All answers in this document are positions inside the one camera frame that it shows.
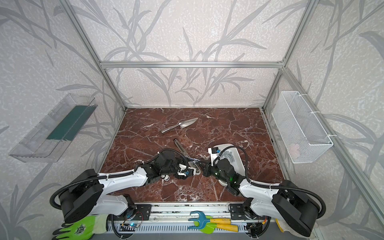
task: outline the wall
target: wall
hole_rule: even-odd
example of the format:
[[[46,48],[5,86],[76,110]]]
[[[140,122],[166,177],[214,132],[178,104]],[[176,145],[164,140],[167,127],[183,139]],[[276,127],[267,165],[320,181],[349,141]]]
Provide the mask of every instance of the wall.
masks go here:
[[[71,3],[102,61],[281,61],[307,0]],[[140,107],[260,106],[276,72],[109,70],[127,106]]]
[[[321,1],[288,63],[372,184],[384,196],[384,1]],[[330,149],[314,163],[293,165],[266,109],[292,180],[320,193],[318,220],[327,239],[384,239],[384,230]]]
[[[51,239],[63,216],[49,205],[59,185],[99,168],[123,112],[56,1],[0,3],[0,238]],[[56,163],[8,153],[68,93],[98,104]]]

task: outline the yellow handle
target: yellow handle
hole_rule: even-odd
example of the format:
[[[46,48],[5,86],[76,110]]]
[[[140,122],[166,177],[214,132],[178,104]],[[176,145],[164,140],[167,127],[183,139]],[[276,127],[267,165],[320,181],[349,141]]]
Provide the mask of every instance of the yellow handle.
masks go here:
[[[227,231],[232,231],[232,232],[238,232],[239,228],[237,225],[229,225],[229,224],[217,224],[217,228],[224,229]]]
[[[211,218],[212,223],[218,223],[218,224],[231,224],[230,218]]]

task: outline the red marble surface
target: red marble surface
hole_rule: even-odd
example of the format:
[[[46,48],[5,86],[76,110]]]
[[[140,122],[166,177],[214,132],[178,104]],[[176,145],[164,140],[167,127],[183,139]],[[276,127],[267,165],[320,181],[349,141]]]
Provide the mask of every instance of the red marble surface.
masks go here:
[[[160,133],[179,120],[190,118],[199,119],[184,129],[178,127],[164,135]],[[225,143],[241,146],[250,158],[248,174],[251,179],[268,183],[283,180],[258,108],[128,109],[101,172],[133,169],[165,147],[178,150],[173,142],[175,138],[191,157],[209,161],[209,147]],[[129,194],[135,202],[244,200],[231,195],[215,178],[202,175],[186,180],[171,176],[168,182],[161,180],[116,193]]]

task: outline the green glove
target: green glove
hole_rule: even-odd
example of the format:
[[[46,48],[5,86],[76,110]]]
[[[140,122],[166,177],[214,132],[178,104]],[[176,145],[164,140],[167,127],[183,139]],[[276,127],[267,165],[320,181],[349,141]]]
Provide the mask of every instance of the green glove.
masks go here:
[[[68,238],[70,240],[88,240],[95,233],[106,232],[107,214],[88,216],[73,224],[63,224],[52,234],[55,235],[52,240]]]

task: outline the mesh basket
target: mesh basket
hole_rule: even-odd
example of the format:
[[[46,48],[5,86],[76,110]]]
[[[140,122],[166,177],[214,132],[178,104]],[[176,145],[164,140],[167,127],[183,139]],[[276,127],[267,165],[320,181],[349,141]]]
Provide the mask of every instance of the mesh basket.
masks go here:
[[[314,162],[333,146],[298,91],[281,92],[272,116],[293,163]]]

